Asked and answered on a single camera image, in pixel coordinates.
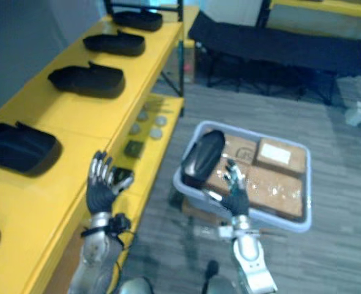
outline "yellow shelving unit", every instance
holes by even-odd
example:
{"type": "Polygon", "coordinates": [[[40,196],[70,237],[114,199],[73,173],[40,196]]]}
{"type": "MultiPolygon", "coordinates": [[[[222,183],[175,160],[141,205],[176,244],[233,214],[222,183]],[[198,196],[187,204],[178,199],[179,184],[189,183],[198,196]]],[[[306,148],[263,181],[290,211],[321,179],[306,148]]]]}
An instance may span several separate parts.
{"type": "Polygon", "coordinates": [[[340,0],[323,0],[321,2],[307,0],[272,0],[270,8],[273,8],[276,4],[361,17],[361,4],[340,0]]]}
{"type": "MultiPolygon", "coordinates": [[[[145,52],[136,58],[93,53],[84,48],[82,39],[86,36],[115,33],[117,29],[110,18],[102,19],[0,109],[0,122],[21,121],[55,135],[63,147],[59,160],[36,178],[0,168],[0,294],[43,293],[86,214],[87,168],[93,154],[98,149],[120,154],[131,125],[179,40],[182,23],[164,23],[156,32],[122,28],[146,40],[145,52]],[[126,87],[117,99],[60,92],[47,80],[54,69],[87,66],[88,61],[124,71],[126,87]]],[[[133,229],[137,228],[154,180],[152,177],[147,181],[143,175],[157,171],[183,105],[182,98],[163,100],[173,111],[166,115],[168,125],[163,128],[163,138],[147,139],[144,159],[133,162],[134,192],[125,193],[115,204],[116,209],[131,218],[133,229]],[[149,169],[145,171],[146,162],[149,169]],[[138,184],[145,186],[137,189],[138,184]]]]}

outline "robotic hand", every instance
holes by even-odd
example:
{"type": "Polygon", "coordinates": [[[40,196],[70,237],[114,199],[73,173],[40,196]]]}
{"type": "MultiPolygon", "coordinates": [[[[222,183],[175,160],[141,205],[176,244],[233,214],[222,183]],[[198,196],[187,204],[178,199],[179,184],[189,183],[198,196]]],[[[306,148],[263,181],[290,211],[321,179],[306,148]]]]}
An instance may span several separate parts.
{"type": "Polygon", "coordinates": [[[72,278],[68,294],[105,294],[110,286],[113,268],[124,249],[118,235],[130,229],[124,214],[112,217],[116,197],[133,182],[132,172],[112,167],[112,158],[97,151],[89,167],[87,206],[91,226],[81,234],[85,238],[80,263],[72,278]]]}
{"type": "Polygon", "coordinates": [[[240,283],[247,289],[247,293],[275,293],[277,286],[265,264],[264,251],[258,239],[259,231],[251,229],[245,176],[231,159],[228,159],[226,169],[224,179],[230,189],[229,196],[222,197],[215,192],[204,191],[233,215],[232,225],[219,227],[218,234],[222,239],[234,240],[233,252],[241,268],[240,283]]]}

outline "cardboard box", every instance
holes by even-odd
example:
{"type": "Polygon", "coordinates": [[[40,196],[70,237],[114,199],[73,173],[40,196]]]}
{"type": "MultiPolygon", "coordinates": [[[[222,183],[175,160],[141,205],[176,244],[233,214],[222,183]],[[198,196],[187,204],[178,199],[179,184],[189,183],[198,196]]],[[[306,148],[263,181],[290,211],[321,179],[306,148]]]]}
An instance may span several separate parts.
{"type": "Polygon", "coordinates": [[[256,154],[256,143],[243,138],[225,135],[223,157],[235,160],[237,163],[251,165],[256,154]]]}
{"type": "Polygon", "coordinates": [[[256,164],[293,176],[305,173],[306,151],[303,148],[263,138],[259,142],[256,164]]]}
{"type": "Polygon", "coordinates": [[[271,210],[284,217],[302,216],[301,180],[252,166],[248,170],[246,182],[251,206],[271,210]]]}
{"type": "Polygon", "coordinates": [[[221,154],[220,161],[203,187],[222,196],[228,196],[229,188],[223,178],[223,175],[226,173],[225,166],[228,158],[235,160],[242,173],[247,176],[247,171],[254,160],[255,154],[255,142],[231,135],[225,135],[225,147],[221,154]]]}
{"type": "MultiPolygon", "coordinates": [[[[203,188],[212,190],[221,196],[228,196],[229,195],[229,187],[223,178],[224,174],[226,173],[225,165],[227,164],[227,158],[221,157],[220,161],[216,165],[213,172],[210,174],[210,177],[207,179],[203,188]]],[[[247,176],[248,169],[250,168],[249,165],[244,165],[242,163],[238,163],[237,166],[240,168],[242,173],[247,176]]]]}

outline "gray carpet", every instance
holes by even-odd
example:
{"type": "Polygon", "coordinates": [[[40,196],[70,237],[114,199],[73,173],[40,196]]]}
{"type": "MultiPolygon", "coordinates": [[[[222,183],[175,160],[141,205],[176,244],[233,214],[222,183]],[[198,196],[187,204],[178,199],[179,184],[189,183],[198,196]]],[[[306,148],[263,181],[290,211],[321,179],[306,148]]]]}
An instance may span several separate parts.
{"type": "Polygon", "coordinates": [[[266,262],[280,293],[361,293],[361,129],[341,110],[307,102],[186,87],[178,122],[145,209],[122,280],[148,277],[155,293],[201,293],[216,259],[237,280],[230,246],[195,235],[202,223],[169,206],[171,180],[195,126],[206,119],[298,141],[311,149],[313,226],[309,232],[265,237],[266,262]]]}

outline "white wall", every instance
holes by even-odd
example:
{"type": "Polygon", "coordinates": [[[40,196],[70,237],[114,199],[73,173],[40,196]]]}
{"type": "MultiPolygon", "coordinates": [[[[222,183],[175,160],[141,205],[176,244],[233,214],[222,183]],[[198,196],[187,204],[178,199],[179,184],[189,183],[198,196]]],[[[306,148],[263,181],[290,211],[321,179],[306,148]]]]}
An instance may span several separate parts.
{"type": "Polygon", "coordinates": [[[0,0],[0,107],[100,18],[101,5],[102,0],[0,0]]]}

